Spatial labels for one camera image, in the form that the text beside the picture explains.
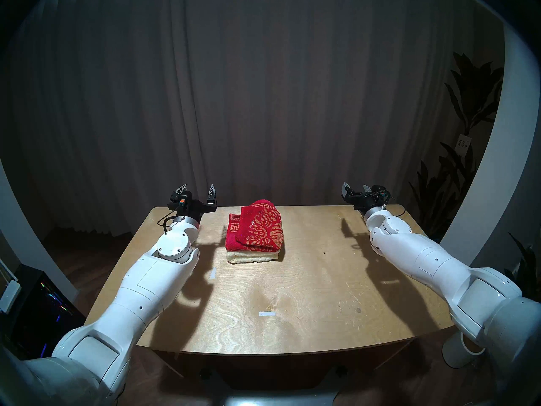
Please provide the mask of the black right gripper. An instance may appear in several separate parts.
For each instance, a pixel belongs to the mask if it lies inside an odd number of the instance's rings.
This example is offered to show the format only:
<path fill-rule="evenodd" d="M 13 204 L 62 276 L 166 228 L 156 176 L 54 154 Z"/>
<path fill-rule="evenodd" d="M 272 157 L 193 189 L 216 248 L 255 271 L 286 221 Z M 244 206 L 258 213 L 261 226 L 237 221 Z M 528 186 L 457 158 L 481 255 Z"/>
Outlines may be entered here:
<path fill-rule="evenodd" d="M 350 186 L 344 182 L 341 189 L 341 195 L 344 202 L 353 205 L 356 211 L 365 215 L 373 208 L 385 208 L 389 202 L 389 192 L 373 192 L 372 187 L 363 185 L 363 192 L 354 192 Z"/>

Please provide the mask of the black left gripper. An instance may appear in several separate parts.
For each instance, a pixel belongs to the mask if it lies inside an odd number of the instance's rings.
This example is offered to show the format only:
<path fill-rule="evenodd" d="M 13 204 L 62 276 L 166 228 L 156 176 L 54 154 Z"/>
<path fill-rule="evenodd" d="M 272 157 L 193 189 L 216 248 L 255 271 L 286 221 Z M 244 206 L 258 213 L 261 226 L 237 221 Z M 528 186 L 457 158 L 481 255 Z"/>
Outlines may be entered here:
<path fill-rule="evenodd" d="M 173 192 L 173 197 L 180 197 L 187 191 L 187 184 L 183 184 Z M 204 214 L 216 212 L 217 199 L 214 185 L 210 186 L 206 202 L 194 199 L 181 199 L 176 209 L 175 217 L 191 218 L 201 222 Z"/>

